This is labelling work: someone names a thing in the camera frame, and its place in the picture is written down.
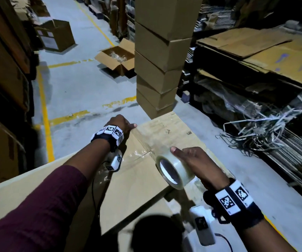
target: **hand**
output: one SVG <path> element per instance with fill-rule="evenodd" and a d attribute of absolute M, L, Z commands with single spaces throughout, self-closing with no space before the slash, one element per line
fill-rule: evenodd
<path fill-rule="evenodd" d="M 122 115 L 117 115 L 115 117 L 112 117 L 109 122 L 106 123 L 105 126 L 118 126 L 120 129 L 122 129 L 123 133 L 128 133 L 133 128 L 137 127 L 137 124 L 130 124 Z"/>
<path fill-rule="evenodd" d="M 176 147 L 171 147 L 170 151 L 191 168 L 193 173 L 208 190 L 215 189 L 216 191 L 220 191 L 230 184 L 227 175 L 224 174 L 202 148 L 193 147 L 180 150 Z"/>

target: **maroon sleeve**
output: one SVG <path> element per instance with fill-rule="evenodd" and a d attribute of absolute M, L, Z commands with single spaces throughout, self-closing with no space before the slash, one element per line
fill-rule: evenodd
<path fill-rule="evenodd" d="M 54 170 L 0 220 L 0 251 L 62 251 L 87 187 L 86 177 L 75 167 Z"/>

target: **tape roll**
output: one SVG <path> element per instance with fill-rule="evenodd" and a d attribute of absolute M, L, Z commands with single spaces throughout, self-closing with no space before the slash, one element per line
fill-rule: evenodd
<path fill-rule="evenodd" d="M 183 189 L 195 177 L 191 169 L 176 158 L 169 149 L 156 157 L 156 165 L 167 183 L 178 190 Z"/>

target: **stacked cardboard boxes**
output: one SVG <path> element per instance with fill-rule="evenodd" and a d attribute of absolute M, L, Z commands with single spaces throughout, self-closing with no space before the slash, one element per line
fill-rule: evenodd
<path fill-rule="evenodd" d="M 135 0 L 137 102 L 151 119 L 173 109 L 202 0 Z"/>

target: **warehouse aisle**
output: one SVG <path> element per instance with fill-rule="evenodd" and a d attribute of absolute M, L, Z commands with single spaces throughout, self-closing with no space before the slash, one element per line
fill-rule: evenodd
<path fill-rule="evenodd" d="M 77 45 L 61 54 L 39 53 L 39 73 L 32 82 L 33 121 L 40 133 L 36 166 L 84 147 L 112 116 L 122 114 L 137 124 L 150 120 L 136 102 L 136 77 L 114 76 L 94 59 L 99 50 L 118 44 L 107 22 L 97 20 L 84 4 L 74 0 L 43 1 L 52 18 L 69 21 Z M 217 139 L 222 131 L 207 116 L 178 97 L 176 100 L 176 114 L 245 184 L 276 229 L 302 251 L 302 197 L 261 159 L 246 157 Z M 234 251 L 245 251 L 232 226 L 213 225 L 229 239 Z M 220 241 L 205 250 L 227 251 L 227 245 Z"/>

